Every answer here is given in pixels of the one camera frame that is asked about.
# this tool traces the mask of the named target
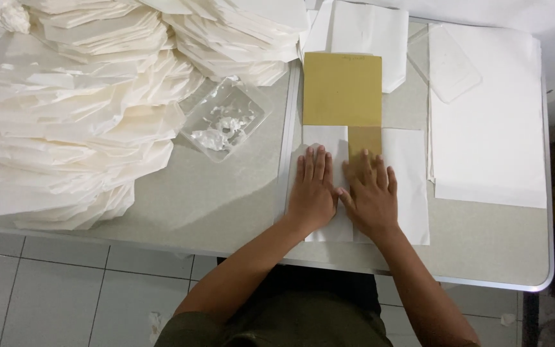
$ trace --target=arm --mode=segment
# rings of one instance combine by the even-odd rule
[[[226,322],[289,250],[329,223],[337,205],[332,159],[323,146],[316,157],[314,163],[314,151],[309,147],[305,157],[298,158],[297,178],[285,216],[200,280],[175,315],[204,312],[218,323]]]
[[[397,222],[397,180],[377,156],[374,179],[367,150],[362,153],[363,181],[344,163],[354,199],[342,188],[340,200],[354,225],[374,241],[389,264],[408,319],[423,346],[463,347],[479,343],[477,334],[427,271]]]

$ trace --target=tiled floor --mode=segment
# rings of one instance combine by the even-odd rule
[[[171,314],[214,257],[0,234],[0,346],[149,347],[149,314]],[[391,277],[377,276],[395,347],[420,346]],[[518,292],[448,289],[483,346],[520,346]]]

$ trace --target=left hand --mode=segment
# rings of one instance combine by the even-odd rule
[[[314,162],[314,149],[308,147],[305,156],[297,160],[297,178],[284,218],[307,236],[327,225],[335,216],[336,208],[331,154],[325,152],[324,146],[319,146]]]

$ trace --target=clear plastic container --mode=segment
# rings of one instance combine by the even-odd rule
[[[180,106],[187,115],[181,133],[213,162],[233,154],[273,112],[266,94],[235,76],[205,80]]]
[[[459,44],[442,24],[429,24],[408,39],[408,60],[445,104],[483,81]]]

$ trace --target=white table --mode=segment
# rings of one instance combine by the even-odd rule
[[[421,24],[411,23],[415,33]],[[71,238],[182,253],[226,256],[269,227],[286,204],[291,151],[301,145],[301,70],[263,90],[275,111],[228,160],[211,162],[183,137],[168,166],[136,181],[136,201],[123,217],[82,231],[17,230],[0,217],[0,232]],[[543,81],[544,141],[551,196],[548,117]],[[410,63],[406,82],[383,96],[383,126],[427,130],[428,87]],[[553,275],[548,209],[434,198],[428,182],[430,246],[415,250],[439,281],[538,291]],[[328,269],[389,274],[373,245],[300,243],[284,259]]]

